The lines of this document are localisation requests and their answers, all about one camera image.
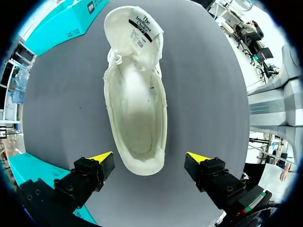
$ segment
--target shoe tongue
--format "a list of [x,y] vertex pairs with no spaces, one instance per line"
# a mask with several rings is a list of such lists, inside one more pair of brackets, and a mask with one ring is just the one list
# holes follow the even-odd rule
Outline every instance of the shoe tongue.
[[132,9],[128,22],[137,28],[137,30],[145,36],[145,40],[148,40],[150,43],[158,34],[163,33],[158,23],[140,7]]
[[109,13],[104,29],[114,53],[132,55],[143,69],[153,69],[161,59],[163,30],[140,7],[121,7]]

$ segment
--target gray table surface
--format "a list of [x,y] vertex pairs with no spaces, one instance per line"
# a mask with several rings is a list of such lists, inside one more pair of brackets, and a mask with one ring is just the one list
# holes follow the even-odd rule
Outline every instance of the gray table surface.
[[[164,30],[162,80],[168,103],[165,165],[137,176],[123,165],[103,94],[110,46],[103,22],[140,6]],[[184,169],[185,153],[219,157],[237,177],[249,139],[249,106],[236,56],[204,8],[185,0],[110,0],[85,35],[36,59],[24,103],[26,151],[70,169],[78,158],[114,152],[116,168],[86,203],[105,227],[208,226],[222,213]]]

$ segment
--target teal box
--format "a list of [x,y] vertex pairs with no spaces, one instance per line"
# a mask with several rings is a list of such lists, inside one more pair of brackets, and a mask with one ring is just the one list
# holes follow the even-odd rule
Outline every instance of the teal box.
[[25,46],[40,56],[54,46],[83,35],[109,0],[65,0],[35,28]]
[[[53,166],[28,153],[9,157],[9,165],[18,185],[28,180],[35,182],[40,178],[54,188],[54,179],[62,179],[70,173],[68,170]],[[85,205],[81,209],[76,209],[73,214],[96,224]]]

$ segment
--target white shoe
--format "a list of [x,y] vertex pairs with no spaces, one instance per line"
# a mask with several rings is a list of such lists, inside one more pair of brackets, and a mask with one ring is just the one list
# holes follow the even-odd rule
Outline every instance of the white shoe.
[[126,168],[152,175],[164,166],[167,104],[161,80],[163,30],[140,7],[109,12],[104,30],[112,49],[104,96],[115,143]]

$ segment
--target cardboard box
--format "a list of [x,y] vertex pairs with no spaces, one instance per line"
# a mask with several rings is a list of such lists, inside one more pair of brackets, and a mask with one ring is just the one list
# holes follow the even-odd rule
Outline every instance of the cardboard box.
[[41,55],[54,46],[83,35],[109,0],[66,0],[35,28],[25,46]]

